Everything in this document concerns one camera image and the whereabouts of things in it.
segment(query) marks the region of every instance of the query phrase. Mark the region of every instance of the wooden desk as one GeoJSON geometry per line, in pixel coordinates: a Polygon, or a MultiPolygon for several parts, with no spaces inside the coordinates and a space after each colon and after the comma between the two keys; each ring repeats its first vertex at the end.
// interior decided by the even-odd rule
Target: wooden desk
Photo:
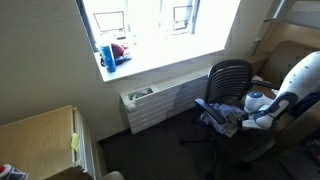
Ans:
{"type": "Polygon", "coordinates": [[[0,137],[0,164],[21,169],[30,180],[95,179],[90,134],[72,106],[1,126],[0,137]],[[80,134],[78,152],[71,148],[73,133],[80,134]]]}

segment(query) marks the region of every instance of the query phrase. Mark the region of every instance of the radiator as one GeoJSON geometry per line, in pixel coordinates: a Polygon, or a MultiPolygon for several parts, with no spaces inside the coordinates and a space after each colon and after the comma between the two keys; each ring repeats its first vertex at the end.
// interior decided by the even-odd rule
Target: radiator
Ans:
{"type": "Polygon", "coordinates": [[[195,106],[204,98],[208,68],[121,93],[133,134],[195,106]]]}

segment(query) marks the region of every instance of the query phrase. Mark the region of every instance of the dark carpet floor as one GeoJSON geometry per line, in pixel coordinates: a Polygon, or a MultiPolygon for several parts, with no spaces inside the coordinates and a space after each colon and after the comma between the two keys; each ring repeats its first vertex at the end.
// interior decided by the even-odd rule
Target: dark carpet floor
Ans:
{"type": "MultiPolygon", "coordinates": [[[[124,132],[100,141],[108,172],[126,180],[198,180],[210,171],[211,143],[179,144],[179,138],[202,138],[206,130],[191,123],[192,110],[183,112],[135,135],[124,132]]],[[[276,159],[261,158],[244,171],[220,150],[216,179],[290,180],[276,159]]]]}

